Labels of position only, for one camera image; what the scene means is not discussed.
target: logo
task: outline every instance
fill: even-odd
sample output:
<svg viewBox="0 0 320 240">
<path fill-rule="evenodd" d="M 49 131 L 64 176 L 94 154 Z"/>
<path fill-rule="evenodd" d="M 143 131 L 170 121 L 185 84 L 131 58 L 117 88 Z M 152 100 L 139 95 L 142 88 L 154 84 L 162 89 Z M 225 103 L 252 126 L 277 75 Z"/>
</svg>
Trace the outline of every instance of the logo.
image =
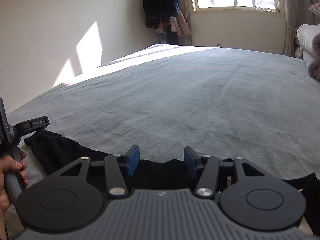
<svg viewBox="0 0 320 240">
<path fill-rule="evenodd" d="M 166 192 L 164 192 L 164 191 L 162 191 L 162 192 L 159 192 L 159 193 L 158 193 L 158 195 L 159 195 L 160 197 L 164 197 L 164 196 L 166 196 L 166 195 L 167 195 L 167 193 L 166 193 Z"/>
<path fill-rule="evenodd" d="M 33 122 L 32 125 L 37 125 L 37 124 L 41 124 L 41 123 L 44 123 L 44 119 L 41 120 L 41 121 L 36 121 L 36 122 Z"/>
</svg>

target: mattress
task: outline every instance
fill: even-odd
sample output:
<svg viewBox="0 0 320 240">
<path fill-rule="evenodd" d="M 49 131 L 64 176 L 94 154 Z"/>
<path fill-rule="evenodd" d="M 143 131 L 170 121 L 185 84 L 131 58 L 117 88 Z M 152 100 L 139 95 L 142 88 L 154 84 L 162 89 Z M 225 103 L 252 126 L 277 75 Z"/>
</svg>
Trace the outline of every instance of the mattress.
<svg viewBox="0 0 320 240">
<path fill-rule="evenodd" d="M 48 115 L 85 147 L 183 160 L 183 148 L 243 156 L 283 179 L 320 174 L 320 84 L 301 59 L 240 49 L 154 45 L 77 76 L 8 115 Z M 30 152 L 31 183 L 45 176 Z"/>
</svg>

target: patterned curtain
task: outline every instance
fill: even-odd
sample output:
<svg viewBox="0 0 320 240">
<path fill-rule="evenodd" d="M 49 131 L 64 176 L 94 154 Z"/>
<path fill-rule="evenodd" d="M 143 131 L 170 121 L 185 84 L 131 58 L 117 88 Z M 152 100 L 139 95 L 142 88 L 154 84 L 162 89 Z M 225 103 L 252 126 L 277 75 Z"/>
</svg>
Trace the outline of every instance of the patterned curtain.
<svg viewBox="0 0 320 240">
<path fill-rule="evenodd" d="M 191 28 L 190 28 L 190 11 L 189 11 L 188 0 L 179 0 L 179 9 L 183 14 L 183 16 L 188 24 L 189 29 L 191 30 Z M 178 37 L 178 43 L 180 46 L 191 46 L 191 36 L 181 38 L 177 35 L 177 37 Z"/>
<path fill-rule="evenodd" d="M 316 25 L 320 18 L 309 11 L 318 0 L 284 0 L 284 11 L 287 21 L 283 54 L 294 57 L 294 30 L 302 24 Z"/>
</svg>

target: person's left hand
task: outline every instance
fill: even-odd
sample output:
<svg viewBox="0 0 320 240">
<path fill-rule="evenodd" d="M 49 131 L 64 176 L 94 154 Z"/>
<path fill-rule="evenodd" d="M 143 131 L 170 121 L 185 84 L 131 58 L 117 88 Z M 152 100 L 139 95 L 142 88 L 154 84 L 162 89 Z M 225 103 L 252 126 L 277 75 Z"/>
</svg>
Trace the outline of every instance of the person's left hand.
<svg viewBox="0 0 320 240">
<path fill-rule="evenodd" d="M 7 209 L 11 206 L 11 200 L 6 190 L 4 189 L 4 172 L 21 171 L 20 177 L 23 179 L 24 185 L 29 185 L 28 172 L 25 170 L 27 168 L 27 163 L 24 158 L 27 156 L 25 152 L 21 152 L 21 161 L 17 162 L 10 156 L 3 156 L 0 158 L 0 218 L 4 218 L 4 214 Z"/>
</svg>

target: pink pillow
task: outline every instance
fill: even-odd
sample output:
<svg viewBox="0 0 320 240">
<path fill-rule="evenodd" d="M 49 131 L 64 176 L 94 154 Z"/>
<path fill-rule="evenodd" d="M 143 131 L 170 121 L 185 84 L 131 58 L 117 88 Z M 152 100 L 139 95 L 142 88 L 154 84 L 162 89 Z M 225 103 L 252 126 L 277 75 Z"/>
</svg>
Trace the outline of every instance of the pink pillow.
<svg viewBox="0 0 320 240">
<path fill-rule="evenodd" d="M 320 17 L 320 3 L 315 3 L 311 5 L 309 10 L 312 11 L 318 17 Z"/>
</svg>

